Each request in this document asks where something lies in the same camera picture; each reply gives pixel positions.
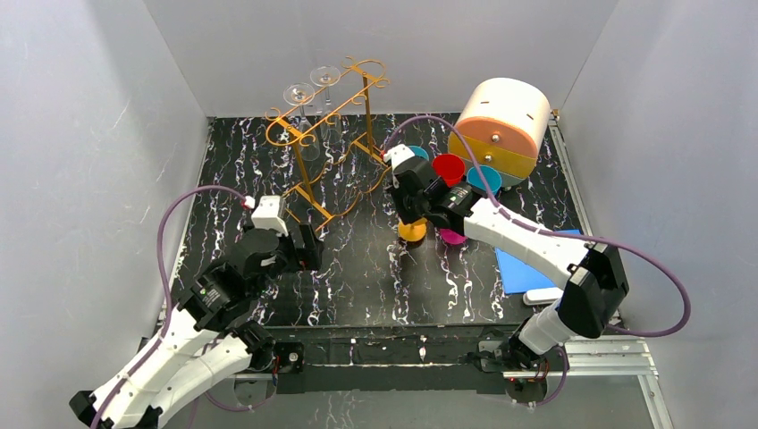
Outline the teal blue wine glass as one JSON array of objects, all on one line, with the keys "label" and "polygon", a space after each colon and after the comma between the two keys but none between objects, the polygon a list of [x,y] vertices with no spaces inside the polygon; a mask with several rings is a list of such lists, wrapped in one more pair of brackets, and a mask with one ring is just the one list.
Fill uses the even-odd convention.
[{"label": "teal blue wine glass", "polygon": [[473,188],[480,189],[483,192],[485,192],[485,187],[488,186],[494,195],[497,195],[502,187],[500,173],[487,165],[481,165],[479,170],[475,167],[470,167],[466,174],[466,180]]}]

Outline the light blue wine glass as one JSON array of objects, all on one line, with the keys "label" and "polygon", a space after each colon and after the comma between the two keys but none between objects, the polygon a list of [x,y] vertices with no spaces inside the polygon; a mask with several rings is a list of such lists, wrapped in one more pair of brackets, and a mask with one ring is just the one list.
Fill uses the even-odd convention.
[{"label": "light blue wine glass", "polygon": [[413,152],[415,156],[421,157],[426,161],[430,159],[428,152],[424,148],[420,146],[408,146],[408,148]]}]

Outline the clear wine glass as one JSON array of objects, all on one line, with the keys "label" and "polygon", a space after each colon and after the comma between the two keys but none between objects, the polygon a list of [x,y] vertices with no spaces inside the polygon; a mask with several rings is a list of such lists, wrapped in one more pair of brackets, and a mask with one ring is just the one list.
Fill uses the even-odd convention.
[{"label": "clear wine glass", "polygon": [[306,82],[291,84],[283,91],[286,103],[297,108],[297,130],[302,135],[300,153],[304,161],[315,161],[321,154],[319,130],[313,129],[311,116],[321,113],[315,89]]},{"label": "clear wine glass", "polygon": [[316,142],[325,147],[341,139],[341,117],[336,113],[336,104],[331,94],[331,88],[340,81],[341,72],[333,65],[322,65],[312,70],[309,77],[316,91],[314,106],[319,121]]}]

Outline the red wine glass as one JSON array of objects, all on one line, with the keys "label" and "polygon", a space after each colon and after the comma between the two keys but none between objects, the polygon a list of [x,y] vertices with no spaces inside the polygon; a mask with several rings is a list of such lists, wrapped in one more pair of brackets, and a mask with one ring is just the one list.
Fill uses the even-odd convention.
[{"label": "red wine glass", "polygon": [[466,172],[464,161],[454,154],[446,153],[432,160],[432,167],[450,188],[460,183]]}]

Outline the magenta wine glass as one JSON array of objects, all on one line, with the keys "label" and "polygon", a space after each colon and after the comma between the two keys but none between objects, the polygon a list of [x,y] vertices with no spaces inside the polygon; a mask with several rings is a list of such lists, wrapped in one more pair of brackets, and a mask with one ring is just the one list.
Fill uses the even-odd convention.
[{"label": "magenta wine glass", "polygon": [[467,241],[467,237],[456,233],[451,229],[440,229],[440,236],[445,243],[450,245],[460,245]]}]

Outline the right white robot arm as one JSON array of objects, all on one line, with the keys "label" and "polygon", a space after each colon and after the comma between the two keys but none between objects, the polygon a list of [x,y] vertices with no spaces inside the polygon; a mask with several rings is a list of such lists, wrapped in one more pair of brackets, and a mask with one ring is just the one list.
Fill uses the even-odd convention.
[{"label": "right white robot arm", "polygon": [[448,186],[430,162],[413,153],[385,154],[383,160],[392,168],[386,191],[404,223],[425,219],[487,243],[561,289],[560,299],[511,336],[512,354],[535,359],[575,336],[601,336],[629,291],[617,248],[581,242],[574,234],[555,237],[517,214],[505,217],[482,192],[465,182]]}]

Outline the yellow wine glass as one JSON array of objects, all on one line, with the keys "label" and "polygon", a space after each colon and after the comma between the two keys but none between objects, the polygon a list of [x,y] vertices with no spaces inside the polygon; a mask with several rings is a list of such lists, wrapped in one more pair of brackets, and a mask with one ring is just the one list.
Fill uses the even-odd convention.
[{"label": "yellow wine glass", "polygon": [[406,242],[419,242],[426,236],[427,220],[421,218],[413,223],[399,221],[397,232],[399,237]]}]

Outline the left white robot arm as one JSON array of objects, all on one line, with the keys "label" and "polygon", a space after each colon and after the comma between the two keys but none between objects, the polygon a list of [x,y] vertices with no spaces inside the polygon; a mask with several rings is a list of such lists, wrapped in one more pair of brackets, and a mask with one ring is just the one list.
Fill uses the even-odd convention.
[{"label": "left white robot arm", "polygon": [[162,428],[222,377],[274,362],[273,336],[259,323],[236,324],[284,273],[317,271],[324,243],[309,223],[297,247],[278,221],[255,221],[183,290],[167,332],[158,332],[114,378],[78,391],[72,413],[93,428]]}]

